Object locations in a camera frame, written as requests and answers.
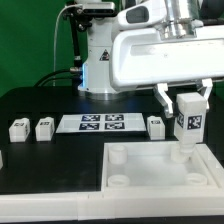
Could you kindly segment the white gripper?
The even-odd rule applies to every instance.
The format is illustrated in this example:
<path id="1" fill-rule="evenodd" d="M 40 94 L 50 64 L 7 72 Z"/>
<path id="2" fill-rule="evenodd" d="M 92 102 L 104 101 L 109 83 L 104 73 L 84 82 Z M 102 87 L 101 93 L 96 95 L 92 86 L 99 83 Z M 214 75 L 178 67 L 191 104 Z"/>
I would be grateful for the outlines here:
<path id="1" fill-rule="evenodd" d="M 209 109 L 213 80 L 224 79 L 224 26 L 205 26 L 193 38 L 163 39 L 154 28 L 123 31 L 110 54 L 110 83 L 118 91 L 154 87 L 167 118 L 173 117 L 168 85 L 195 81 Z"/>

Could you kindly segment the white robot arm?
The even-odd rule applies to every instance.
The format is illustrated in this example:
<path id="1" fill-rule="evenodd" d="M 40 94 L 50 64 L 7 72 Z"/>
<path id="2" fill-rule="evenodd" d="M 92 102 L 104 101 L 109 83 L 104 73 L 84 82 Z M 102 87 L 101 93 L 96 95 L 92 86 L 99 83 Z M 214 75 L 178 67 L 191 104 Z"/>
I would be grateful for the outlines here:
<path id="1" fill-rule="evenodd" d="M 167 117 L 170 86 L 224 79 L 224 19 L 201 16 L 224 0 L 77 0 L 75 14 L 87 29 L 88 57 L 81 91 L 97 98 L 153 89 Z"/>

